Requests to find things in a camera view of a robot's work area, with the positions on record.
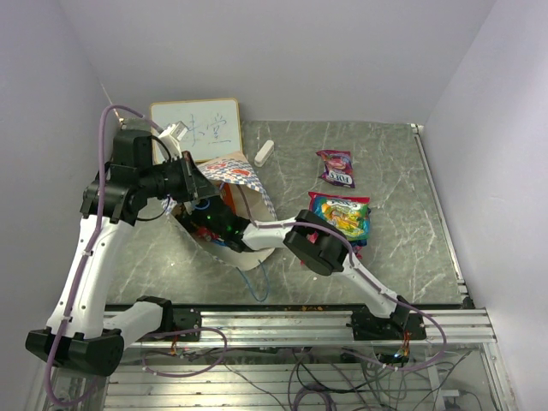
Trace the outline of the red Skittles bag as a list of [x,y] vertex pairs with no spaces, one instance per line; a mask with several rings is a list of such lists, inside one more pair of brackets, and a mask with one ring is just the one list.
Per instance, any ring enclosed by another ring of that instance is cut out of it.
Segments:
[[215,233],[213,233],[211,230],[209,230],[206,227],[198,227],[195,231],[195,235],[202,239],[203,241],[207,242],[215,242],[218,240],[219,236]]

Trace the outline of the checkered paper bag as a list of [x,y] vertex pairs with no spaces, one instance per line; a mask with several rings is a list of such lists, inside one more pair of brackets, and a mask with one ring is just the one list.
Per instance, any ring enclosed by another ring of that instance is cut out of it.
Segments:
[[205,209],[209,206],[219,206],[222,209],[219,212],[221,240],[207,242],[190,233],[189,235],[214,259],[238,271],[257,302],[266,301],[271,292],[271,284],[265,268],[265,260],[273,253],[273,250],[271,248],[253,250],[243,242],[243,234],[245,229],[252,228],[255,223],[277,220],[270,196],[242,152],[233,152],[214,158],[200,164],[199,170],[217,188],[221,182],[236,185],[236,213],[224,204],[220,195],[202,200],[197,204],[163,200],[162,206],[182,229],[184,229],[182,208],[191,211],[194,208]]

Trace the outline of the purple snack bag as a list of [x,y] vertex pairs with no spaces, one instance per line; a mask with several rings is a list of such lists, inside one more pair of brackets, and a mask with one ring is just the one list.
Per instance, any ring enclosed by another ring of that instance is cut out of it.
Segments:
[[319,178],[331,185],[355,188],[354,168],[350,151],[324,149],[316,152],[321,158],[324,170]]

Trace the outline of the green Fox's candy bag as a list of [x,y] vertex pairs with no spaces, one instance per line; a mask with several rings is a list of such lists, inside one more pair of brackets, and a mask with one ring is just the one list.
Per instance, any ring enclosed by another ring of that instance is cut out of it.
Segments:
[[309,192],[309,210],[340,230],[350,242],[364,242],[370,231],[369,197]]

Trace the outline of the red chips bag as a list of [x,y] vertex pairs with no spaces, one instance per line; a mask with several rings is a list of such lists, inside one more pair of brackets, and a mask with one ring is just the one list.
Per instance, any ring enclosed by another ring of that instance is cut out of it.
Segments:
[[364,247],[367,246],[367,243],[368,243],[367,239],[350,242],[350,245],[352,246],[352,250],[357,255],[358,259],[362,258],[361,251]]

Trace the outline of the orange yellow snack bag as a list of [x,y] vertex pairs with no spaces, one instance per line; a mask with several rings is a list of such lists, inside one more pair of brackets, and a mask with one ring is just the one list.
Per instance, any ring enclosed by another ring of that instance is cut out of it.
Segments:
[[237,212],[237,207],[235,203],[235,191],[236,185],[228,182],[221,182],[218,186],[219,195],[233,213]]

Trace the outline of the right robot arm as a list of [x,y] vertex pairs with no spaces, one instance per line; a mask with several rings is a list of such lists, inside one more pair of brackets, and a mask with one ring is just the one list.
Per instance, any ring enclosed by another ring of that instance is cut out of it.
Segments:
[[384,337],[397,338],[408,328],[408,303],[361,263],[342,231],[312,211],[302,210],[283,221],[256,222],[236,215],[220,198],[211,197],[193,208],[183,206],[176,219],[222,260],[227,259],[222,251],[252,254],[287,249],[310,271],[340,277],[362,292],[372,327]]

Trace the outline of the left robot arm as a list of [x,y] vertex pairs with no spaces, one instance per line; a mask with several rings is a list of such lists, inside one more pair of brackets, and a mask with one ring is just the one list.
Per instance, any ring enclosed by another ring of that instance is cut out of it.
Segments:
[[110,161],[99,161],[83,193],[79,243],[62,295],[45,328],[30,331],[25,343],[52,366],[107,377],[131,344],[147,334],[164,340],[174,331],[173,305],[160,297],[142,296],[104,320],[117,256],[148,200],[184,203],[217,194],[188,151],[155,164],[153,141],[147,131],[118,132]]

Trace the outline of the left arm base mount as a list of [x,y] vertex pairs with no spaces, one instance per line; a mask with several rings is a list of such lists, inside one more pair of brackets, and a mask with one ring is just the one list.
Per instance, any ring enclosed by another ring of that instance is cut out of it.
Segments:
[[183,342],[198,342],[202,326],[201,313],[197,308],[186,306],[164,307],[160,326],[142,337],[145,339],[173,339]]

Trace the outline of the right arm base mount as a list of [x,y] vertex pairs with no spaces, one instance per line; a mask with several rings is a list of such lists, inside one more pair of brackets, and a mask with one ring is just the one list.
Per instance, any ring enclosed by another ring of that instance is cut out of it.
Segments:
[[397,306],[387,319],[375,317],[367,307],[363,307],[352,313],[347,327],[352,330],[355,341],[403,341],[405,337],[426,339],[423,317],[401,306]]

